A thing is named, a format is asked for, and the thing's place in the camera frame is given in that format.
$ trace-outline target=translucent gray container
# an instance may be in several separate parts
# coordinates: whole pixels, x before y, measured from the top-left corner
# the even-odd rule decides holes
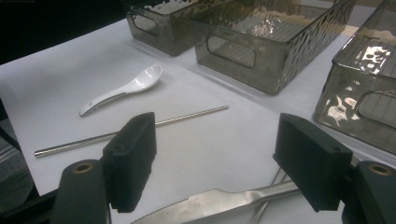
[[[191,16],[226,0],[121,0],[134,39],[170,56],[194,46]]]
[[[199,64],[277,94],[344,30],[355,0],[234,0],[192,17]]]
[[[314,119],[396,154],[396,1],[383,1],[332,60]]]

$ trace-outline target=spoon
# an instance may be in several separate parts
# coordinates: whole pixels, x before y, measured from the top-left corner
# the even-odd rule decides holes
[[[158,64],[148,67],[125,86],[101,95],[85,104],[79,111],[79,115],[81,117],[85,117],[95,107],[109,100],[114,100],[115,98],[118,98],[122,95],[148,90],[149,88],[153,87],[158,82],[158,80],[160,80],[162,73],[163,68]]]

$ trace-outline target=knife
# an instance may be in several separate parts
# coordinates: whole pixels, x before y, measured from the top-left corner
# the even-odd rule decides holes
[[[265,188],[242,192],[226,192],[221,189],[212,189],[192,195],[184,201],[155,211],[132,224],[186,223],[252,203],[262,203],[298,192],[297,186],[291,180]]]

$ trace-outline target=spoon handle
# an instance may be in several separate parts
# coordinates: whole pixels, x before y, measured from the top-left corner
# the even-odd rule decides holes
[[[85,104],[81,110],[79,111],[79,115],[81,117],[85,117],[88,113],[90,113],[95,107],[108,102],[110,100],[114,100],[115,98],[118,98],[124,94],[126,94],[127,91],[124,90],[123,87],[118,88],[114,91],[110,91],[106,94],[103,94],[93,100],[91,100],[89,103]]]

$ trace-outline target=tabletop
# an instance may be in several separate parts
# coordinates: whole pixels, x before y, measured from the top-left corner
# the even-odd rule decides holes
[[[361,17],[370,15],[361,14],[365,9],[355,7],[351,19],[363,22]],[[40,194],[58,188],[69,164],[100,159],[107,142],[45,158],[34,156],[39,149],[116,132],[145,112],[154,112],[159,121],[228,105],[228,110],[157,128],[158,153],[139,205],[131,214],[111,211],[113,223],[130,223],[205,190],[270,185],[278,168],[273,153],[279,114],[314,122],[312,114],[332,57],[349,39],[350,29],[276,96],[199,65],[194,48],[173,58],[134,40],[126,20],[0,66],[0,96]],[[79,110],[91,99],[155,63],[163,67],[158,85],[80,117]],[[396,165],[393,155],[315,124],[359,159]],[[317,214],[296,195],[272,202],[261,223],[341,223],[342,206],[337,212]],[[256,207],[196,223],[244,223]]]

